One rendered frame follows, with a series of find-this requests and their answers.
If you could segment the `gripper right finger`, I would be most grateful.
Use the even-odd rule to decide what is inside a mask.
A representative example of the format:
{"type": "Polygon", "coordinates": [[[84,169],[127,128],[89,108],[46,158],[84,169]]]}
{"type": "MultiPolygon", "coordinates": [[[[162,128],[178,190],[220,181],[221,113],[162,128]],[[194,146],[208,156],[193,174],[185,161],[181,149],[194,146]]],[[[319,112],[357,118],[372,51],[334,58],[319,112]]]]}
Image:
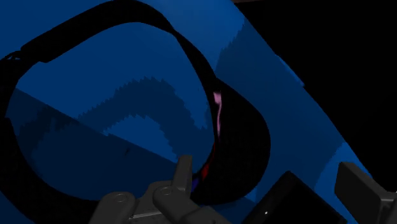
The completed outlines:
{"type": "Polygon", "coordinates": [[[335,195],[358,224],[397,224],[397,193],[386,191],[352,162],[339,163],[335,195]]]}

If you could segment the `blue sofa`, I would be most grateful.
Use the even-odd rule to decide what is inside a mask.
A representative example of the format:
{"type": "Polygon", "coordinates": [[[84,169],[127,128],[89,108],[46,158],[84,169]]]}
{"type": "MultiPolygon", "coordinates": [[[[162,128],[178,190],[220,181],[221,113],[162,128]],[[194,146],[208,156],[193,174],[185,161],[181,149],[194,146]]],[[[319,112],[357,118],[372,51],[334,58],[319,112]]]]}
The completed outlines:
{"type": "MultiPolygon", "coordinates": [[[[206,58],[214,74],[250,102],[270,134],[258,184],[213,206],[242,224],[253,206],[290,171],[347,224],[358,224],[334,192],[339,163],[358,163],[345,139],[230,0],[138,0],[159,11],[206,58]]],[[[0,18],[28,7],[49,31],[107,0],[0,0],[0,18]]],[[[193,173],[214,145],[204,88],[177,39],[140,22],[102,31],[17,82],[5,116],[22,155],[54,189],[98,201],[109,192],[141,196],[171,178],[178,158],[193,173]]]]}

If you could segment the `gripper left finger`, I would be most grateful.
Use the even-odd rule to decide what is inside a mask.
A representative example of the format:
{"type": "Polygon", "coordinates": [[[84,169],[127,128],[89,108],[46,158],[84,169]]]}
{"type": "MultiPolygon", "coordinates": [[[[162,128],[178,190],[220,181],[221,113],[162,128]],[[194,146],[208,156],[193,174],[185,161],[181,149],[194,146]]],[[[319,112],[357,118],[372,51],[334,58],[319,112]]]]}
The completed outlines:
{"type": "Polygon", "coordinates": [[[190,198],[192,156],[183,155],[171,181],[151,183],[144,195],[112,192],[100,200],[88,224],[232,224],[190,198]]]}

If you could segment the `black headphones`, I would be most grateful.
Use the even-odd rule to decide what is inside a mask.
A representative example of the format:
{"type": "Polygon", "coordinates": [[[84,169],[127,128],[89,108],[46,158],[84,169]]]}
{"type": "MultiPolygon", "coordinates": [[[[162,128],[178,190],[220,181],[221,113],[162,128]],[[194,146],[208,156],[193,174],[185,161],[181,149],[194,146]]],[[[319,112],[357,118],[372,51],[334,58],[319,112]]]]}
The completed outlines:
{"type": "Polygon", "coordinates": [[[261,113],[217,78],[202,53],[159,11],[138,0],[112,0],[70,18],[0,59],[0,192],[35,224],[88,224],[100,201],[62,193],[31,169],[5,116],[17,82],[36,63],[56,59],[88,38],[129,22],[173,35],[209,102],[214,145],[203,167],[192,173],[192,201],[213,208],[238,200],[258,184],[267,168],[270,134],[261,113]]]}

